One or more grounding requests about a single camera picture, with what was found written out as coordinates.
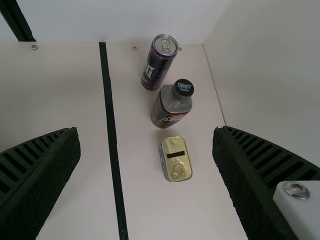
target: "metal screw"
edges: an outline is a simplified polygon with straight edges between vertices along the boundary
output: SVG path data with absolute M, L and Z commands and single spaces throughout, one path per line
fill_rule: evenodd
M 306 200 L 310 197 L 309 190 L 296 181 L 286 181 L 283 184 L 283 189 L 287 194 L 296 199 Z
M 173 175 L 172 175 L 172 177 L 173 177 L 174 179 L 176 179 L 178 176 L 179 176 L 179 175 L 178 175 L 178 173 L 176 173 L 176 172 L 174 172 Z

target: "can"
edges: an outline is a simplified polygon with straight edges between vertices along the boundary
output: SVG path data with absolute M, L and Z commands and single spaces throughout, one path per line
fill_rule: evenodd
M 178 52 L 177 41 L 169 35 L 160 34 L 151 43 L 143 69 L 141 83 L 148 90 L 157 90 L 165 79 Z
M 180 136 L 164 139 L 159 146 L 164 177 L 169 182 L 181 182 L 192 177 L 185 140 Z

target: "black bottle cap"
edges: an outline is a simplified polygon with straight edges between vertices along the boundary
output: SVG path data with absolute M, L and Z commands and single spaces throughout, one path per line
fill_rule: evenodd
M 188 101 L 194 94 L 194 85 L 187 79 L 179 79 L 172 86 L 171 92 L 175 99 L 181 102 Z

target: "white wall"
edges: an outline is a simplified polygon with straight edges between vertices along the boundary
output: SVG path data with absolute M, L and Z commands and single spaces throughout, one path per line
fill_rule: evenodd
M 226 124 L 318 166 L 319 10 L 319 0 L 234 0 L 204 44 Z
M 0 12 L 0 41 L 4 42 L 17 42 L 17 38 L 14 33 L 11 31 L 10 27 L 8 26 L 6 20 L 1 15 Z
M 17 0 L 37 41 L 203 44 L 230 0 Z

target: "white floor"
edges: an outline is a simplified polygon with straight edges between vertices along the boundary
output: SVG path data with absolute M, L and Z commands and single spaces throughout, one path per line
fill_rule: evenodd
M 119 239 L 99 44 L 0 42 L 0 152 L 77 127 L 81 158 L 37 240 Z
M 150 44 L 109 43 L 107 54 L 117 149 L 130 240 L 245 240 L 236 210 L 212 157 L 213 131 L 224 125 L 202 45 L 182 45 L 164 84 L 194 84 L 191 112 L 168 129 L 150 120 L 158 91 L 140 83 Z M 185 139 L 193 176 L 165 180 L 158 146 L 169 136 Z

